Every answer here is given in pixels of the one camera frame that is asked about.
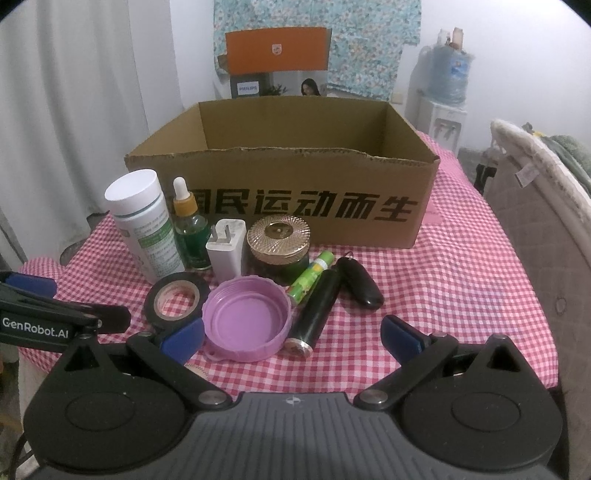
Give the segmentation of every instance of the green label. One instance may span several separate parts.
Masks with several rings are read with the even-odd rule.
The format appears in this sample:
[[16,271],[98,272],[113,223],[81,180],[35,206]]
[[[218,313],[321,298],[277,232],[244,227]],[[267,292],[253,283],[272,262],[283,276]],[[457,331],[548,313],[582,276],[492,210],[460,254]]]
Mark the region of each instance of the green label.
[[141,248],[150,248],[156,245],[157,243],[161,242],[166,238],[166,236],[170,233],[173,229],[173,224],[169,220],[166,220],[166,223],[161,226],[158,230],[154,233],[149,234],[143,238],[138,240],[138,243]]

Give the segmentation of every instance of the purple bottle cap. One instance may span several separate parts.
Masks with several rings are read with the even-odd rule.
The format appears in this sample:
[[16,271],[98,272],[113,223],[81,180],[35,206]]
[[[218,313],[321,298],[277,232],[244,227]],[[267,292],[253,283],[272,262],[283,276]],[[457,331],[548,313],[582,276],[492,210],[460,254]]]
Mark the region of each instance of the purple bottle cap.
[[291,313],[290,298],[268,278],[223,282],[203,305],[206,357],[257,362],[274,355],[290,330]]

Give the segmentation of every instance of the black cylinder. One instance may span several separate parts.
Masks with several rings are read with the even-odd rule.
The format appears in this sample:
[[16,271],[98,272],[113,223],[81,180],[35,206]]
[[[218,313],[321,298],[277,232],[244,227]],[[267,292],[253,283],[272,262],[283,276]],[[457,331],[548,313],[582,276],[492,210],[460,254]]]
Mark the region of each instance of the black cylinder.
[[311,355],[339,296],[340,284],[338,270],[322,272],[287,336],[284,346],[289,353],[303,357]]

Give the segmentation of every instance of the red gingham tablecloth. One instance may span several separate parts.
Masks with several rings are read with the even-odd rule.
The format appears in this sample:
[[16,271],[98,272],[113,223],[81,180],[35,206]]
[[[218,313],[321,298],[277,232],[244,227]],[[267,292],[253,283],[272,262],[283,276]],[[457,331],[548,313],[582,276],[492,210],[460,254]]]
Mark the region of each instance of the red gingham tablecloth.
[[[190,362],[202,367],[210,381],[234,396],[240,391],[344,391],[352,397],[398,367],[379,336],[383,316],[393,313],[424,333],[439,330],[460,342],[484,343],[493,333],[509,335],[544,385],[557,384],[552,335],[509,240],[453,153],[421,136],[441,157],[441,165],[431,194],[431,213],[415,246],[316,245],[310,252],[314,258],[328,248],[339,257],[352,250],[378,283],[386,298],[384,306],[367,312],[342,292],[314,353],[305,361],[276,355],[254,364],[215,363],[195,354]],[[129,308],[132,323],[127,332],[104,335],[101,342],[121,342],[149,329],[142,304],[150,285],[135,268],[110,216],[67,267],[40,258],[27,262],[21,271],[55,278],[57,299]],[[183,299],[178,299],[169,306],[175,311],[183,305]],[[45,371],[58,358],[56,353],[32,349],[21,352]]]

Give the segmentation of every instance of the cardboard box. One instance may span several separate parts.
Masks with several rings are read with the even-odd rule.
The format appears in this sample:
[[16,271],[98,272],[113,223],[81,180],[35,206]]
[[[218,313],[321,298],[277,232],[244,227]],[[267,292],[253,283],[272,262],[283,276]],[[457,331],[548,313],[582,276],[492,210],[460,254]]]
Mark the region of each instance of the cardboard box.
[[226,34],[228,53],[218,57],[230,74],[232,98],[302,95],[303,82],[324,92],[332,31],[323,27],[240,30]]
[[125,163],[167,196],[183,176],[211,221],[286,212],[317,244],[409,248],[439,159],[386,102],[288,96],[198,103]]

